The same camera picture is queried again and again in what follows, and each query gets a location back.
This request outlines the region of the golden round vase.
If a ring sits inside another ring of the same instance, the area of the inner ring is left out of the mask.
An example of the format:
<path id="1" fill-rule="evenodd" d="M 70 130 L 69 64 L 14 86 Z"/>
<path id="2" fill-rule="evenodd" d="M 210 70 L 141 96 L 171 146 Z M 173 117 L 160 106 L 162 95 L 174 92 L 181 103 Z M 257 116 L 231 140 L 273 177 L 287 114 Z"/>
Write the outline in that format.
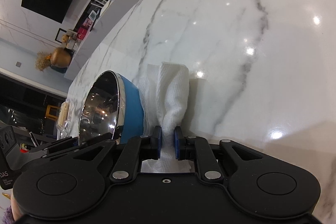
<path id="1" fill-rule="evenodd" d="M 71 63 L 71 55 L 64 48 L 56 48 L 50 58 L 51 65 L 59 68 L 67 68 Z"/>

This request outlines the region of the white paper towel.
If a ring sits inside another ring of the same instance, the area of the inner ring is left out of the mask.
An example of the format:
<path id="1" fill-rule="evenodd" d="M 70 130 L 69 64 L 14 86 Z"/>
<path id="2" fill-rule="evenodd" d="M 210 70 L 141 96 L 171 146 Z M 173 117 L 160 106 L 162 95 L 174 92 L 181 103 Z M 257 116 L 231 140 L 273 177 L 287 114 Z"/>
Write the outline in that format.
<path id="1" fill-rule="evenodd" d="M 175 158 L 174 129 L 185 116 L 189 97 L 189 70 L 174 63 L 149 64 L 138 84 L 144 111 L 144 134 L 150 135 L 155 126 L 162 129 L 162 148 L 159 160 L 142 163 L 145 173 L 189 173 L 187 160 Z"/>

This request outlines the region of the clear plastic packet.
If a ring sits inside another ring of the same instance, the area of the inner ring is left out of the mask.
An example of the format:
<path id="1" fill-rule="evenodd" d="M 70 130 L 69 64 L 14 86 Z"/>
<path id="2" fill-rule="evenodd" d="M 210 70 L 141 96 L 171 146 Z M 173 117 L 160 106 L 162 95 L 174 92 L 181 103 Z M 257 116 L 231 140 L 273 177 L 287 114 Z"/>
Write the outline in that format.
<path id="1" fill-rule="evenodd" d="M 67 138 L 70 135 L 70 121 L 68 120 L 68 113 L 70 103 L 65 101 L 60 106 L 59 116 L 56 121 L 57 139 Z"/>

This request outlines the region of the black picture frame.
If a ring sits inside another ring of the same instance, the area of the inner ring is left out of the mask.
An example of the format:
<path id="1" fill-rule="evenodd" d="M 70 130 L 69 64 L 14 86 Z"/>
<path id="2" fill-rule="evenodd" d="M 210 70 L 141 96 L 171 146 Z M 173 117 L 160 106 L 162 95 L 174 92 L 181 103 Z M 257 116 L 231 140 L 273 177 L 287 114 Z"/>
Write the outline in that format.
<path id="1" fill-rule="evenodd" d="M 63 36 L 66 36 L 66 35 L 67 35 L 67 31 L 62 28 L 59 28 L 57 31 L 56 37 L 55 37 L 55 41 L 62 43 L 64 40 Z"/>

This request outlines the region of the blue steel bowl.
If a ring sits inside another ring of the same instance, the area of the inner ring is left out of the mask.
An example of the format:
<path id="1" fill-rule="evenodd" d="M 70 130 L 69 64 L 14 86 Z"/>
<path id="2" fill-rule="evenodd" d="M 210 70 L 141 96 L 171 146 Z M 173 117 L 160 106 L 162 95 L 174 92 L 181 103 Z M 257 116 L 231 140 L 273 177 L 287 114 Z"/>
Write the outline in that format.
<path id="1" fill-rule="evenodd" d="M 143 134 L 144 112 L 138 88 L 122 75 L 105 71 L 93 83 L 79 123 L 79 143 L 107 134 L 126 143 Z"/>

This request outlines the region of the pink red box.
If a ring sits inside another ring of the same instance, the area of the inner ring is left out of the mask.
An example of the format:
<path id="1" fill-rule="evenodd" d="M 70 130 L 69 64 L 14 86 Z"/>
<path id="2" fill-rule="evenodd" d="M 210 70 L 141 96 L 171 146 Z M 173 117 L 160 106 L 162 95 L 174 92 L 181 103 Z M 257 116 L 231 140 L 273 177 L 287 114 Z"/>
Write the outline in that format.
<path id="1" fill-rule="evenodd" d="M 87 33 L 88 33 L 88 27 L 86 27 L 86 26 L 81 26 L 81 27 L 78 29 L 76 38 L 77 38 L 78 40 L 83 40 L 83 39 L 86 37 Z"/>

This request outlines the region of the white framed picture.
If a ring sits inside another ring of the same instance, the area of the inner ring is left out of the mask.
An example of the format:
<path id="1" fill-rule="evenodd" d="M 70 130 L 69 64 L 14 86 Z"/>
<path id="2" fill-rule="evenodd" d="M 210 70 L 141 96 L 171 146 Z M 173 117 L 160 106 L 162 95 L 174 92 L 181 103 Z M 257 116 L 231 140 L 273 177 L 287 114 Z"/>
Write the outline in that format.
<path id="1" fill-rule="evenodd" d="M 92 10 L 92 11 L 90 12 L 88 18 L 89 18 L 92 22 L 94 22 L 94 21 L 96 20 L 96 18 L 97 18 L 97 13 L 96 13 L 96 11 L 95 11 L 95 10 Z"/>

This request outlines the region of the dried beige flower bunch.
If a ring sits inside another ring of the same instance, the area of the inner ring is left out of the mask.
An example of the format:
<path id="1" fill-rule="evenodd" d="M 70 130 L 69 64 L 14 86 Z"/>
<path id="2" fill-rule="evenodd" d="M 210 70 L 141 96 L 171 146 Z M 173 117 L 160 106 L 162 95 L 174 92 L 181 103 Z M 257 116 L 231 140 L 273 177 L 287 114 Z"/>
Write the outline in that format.
<path id="1" fill-rule="evenodd" d="M 35 61 L 35 68 L 38 71 L 44 71 L 51 66 L 51 54 L 46 52 L 38 52 Z"/>

